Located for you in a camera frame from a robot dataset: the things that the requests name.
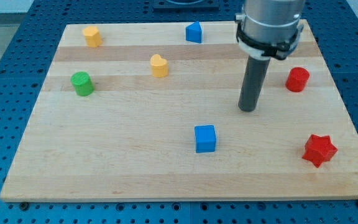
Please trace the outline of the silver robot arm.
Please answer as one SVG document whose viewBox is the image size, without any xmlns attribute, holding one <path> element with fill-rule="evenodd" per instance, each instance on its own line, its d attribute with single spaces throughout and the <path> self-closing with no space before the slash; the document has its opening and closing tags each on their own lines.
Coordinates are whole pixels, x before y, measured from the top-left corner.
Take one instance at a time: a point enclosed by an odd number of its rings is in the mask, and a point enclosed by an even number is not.
<svg viewBox="0 0 358 224">
<path fill-rule="evenodd" d="M 257 60 L 286 59 L 297 47 L 305 0 L 245 0 L 235 15 L 241 50 Z"/>
</svg>

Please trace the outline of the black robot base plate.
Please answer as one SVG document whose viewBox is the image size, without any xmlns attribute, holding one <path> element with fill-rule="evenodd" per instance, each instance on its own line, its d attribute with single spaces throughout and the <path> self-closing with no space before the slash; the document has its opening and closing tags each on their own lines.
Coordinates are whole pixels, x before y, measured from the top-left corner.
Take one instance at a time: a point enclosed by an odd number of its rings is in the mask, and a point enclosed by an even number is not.
<svg viewBox="0 0 358 224">
<path fill-rule="evenodd" d="M 219 9 L 218 0 L 150 0 L 155 11 Z"/>
</svg>

